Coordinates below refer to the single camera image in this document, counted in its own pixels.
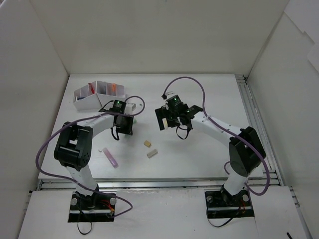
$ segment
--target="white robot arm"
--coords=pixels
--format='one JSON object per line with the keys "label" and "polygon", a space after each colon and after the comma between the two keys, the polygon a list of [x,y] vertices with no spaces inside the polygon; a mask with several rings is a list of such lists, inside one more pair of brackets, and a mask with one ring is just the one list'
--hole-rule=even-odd
{"label": "white robot arm", "polygon": [[[135,104],[114,101],[113,107],[106,112],[131,115],[134,108]],[[132,135],[134,120],[130,116],[106,115],[103,111],[99,114],[101,116],[96,119],[80,122],[63,131],[54,151],[54,158],[70,172],[73,179],[81,185],[97,191],[99,187],[92,177],[88,164],[91,157],[92,139],[106,129],[111,128],[113,131],[113,127],[116,127],[117,134]],[[82,202],[85,202],[87,208],[95,206],[96,195],[92,191],[77,185],[76,194]]]}
{"label": "white robot arm", "polygon": [[[223,185],[221,193],[224,200],[230,202],[244,188],[247,177],[261,163],[260,159],[243,142],[212,124],[204,114],[202,108],[198,106],[188,107],[174,93],[169,93],[168,96],[166,105],[155,110],[160,130],[165,129],[167,126],[180,127],[181,125],[185,125],[187,132],[192,129],[198,130],[220,141],[229,148],[230,165],[233,172],[231,172],[226,183]],[[266,157],[258,135],[253,128],[247,127],[246,129],[241,129],[214,117],[210,118],[223,128],[250,142],[264,158]]]}

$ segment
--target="red wire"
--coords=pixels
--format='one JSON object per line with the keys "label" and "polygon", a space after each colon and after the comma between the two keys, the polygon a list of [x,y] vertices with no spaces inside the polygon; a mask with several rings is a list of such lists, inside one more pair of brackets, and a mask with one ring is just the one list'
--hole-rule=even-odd
{"label": "red wire", "polygon": [[106,200],[101,200],[101,204],[107,206],[111,211],[114,211],[114,209],[111,207],[110,202]]}
{"label": "red wire", "polygon": [[244,211],[243,211],[243,213],[245,213],[245,212],[246,212],[246,205],[245,205],[245,203],[244,203],[243,200],[241,200],[241,202],[242,202],[242,204],[243,204],[243,206],[244,206]]}

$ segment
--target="pink marker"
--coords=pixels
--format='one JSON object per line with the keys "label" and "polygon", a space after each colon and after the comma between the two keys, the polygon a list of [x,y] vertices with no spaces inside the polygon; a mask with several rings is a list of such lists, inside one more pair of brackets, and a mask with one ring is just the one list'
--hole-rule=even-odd
{"label": "pink marker", "polygon": [[102,149],[103,153],[105,154],[105,156],[108,158],[109,162],[111,163],[111,165],[114,168],[119,167],[117,161],[113,158],[113,156],[111,155],[111,153],[109,152],[109,150],[105,147]]}

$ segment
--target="mounting plate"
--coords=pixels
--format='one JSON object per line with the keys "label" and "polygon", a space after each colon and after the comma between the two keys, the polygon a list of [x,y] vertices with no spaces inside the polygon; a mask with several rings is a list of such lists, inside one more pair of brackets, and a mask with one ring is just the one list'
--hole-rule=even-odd
{"label": "mounting plate", "polygon": [[220,191],[205,192],[206,215],[209,219],[214,218],[243,218],[253,217],[252,208],[248,192],[242,190],[234,199],[231,205],[226,204]]}
{"label": "mounting plate", "polygon": [[[88,208],[85,206],[81,206],[79,202],[77,202],[75,205],[70,205],[70,212],[69,212],[69,223],[84,223],[84,222],[113,222],[114,218],[111,216],[113,213],[111,213],[111,210],[104,205],[102,200],[104,201],[110,201],[111,198],[115,196],[114,193],[110,193],[109,195],[96,195],[96,203],[95,207]],[[78,197],[76,196],[75,192],[73,192],[72,200],[78,200]],[[111,205],[110,207],[115,210],[115,205]]]}

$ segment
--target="screw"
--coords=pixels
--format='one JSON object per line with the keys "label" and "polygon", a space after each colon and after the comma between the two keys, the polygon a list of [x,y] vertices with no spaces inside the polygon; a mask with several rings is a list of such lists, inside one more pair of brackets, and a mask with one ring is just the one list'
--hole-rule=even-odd
{"label": "screw", "polygon": [[207,200],[208,202],[211,202],[211,201],[213,201],[213,197],[212,197],[212,196],[207,196],[206,200]]}
{"label": "screw", "polygon": [[116,198],[111,198],[111,199],[110,199],[110,204],[111,204],[112,206],[114,206],[114,205],[116,204]]}
{"label": "screw", "polygon": [[243,200],[244,200],[244,202],[248,202],[249,201],[249,197],[246,194],[244,194],[243,195]]}
{"label": "screw", "polygon": [[78,203],[78,200],[76,198],[71,199],[71,205],[75,206]]}

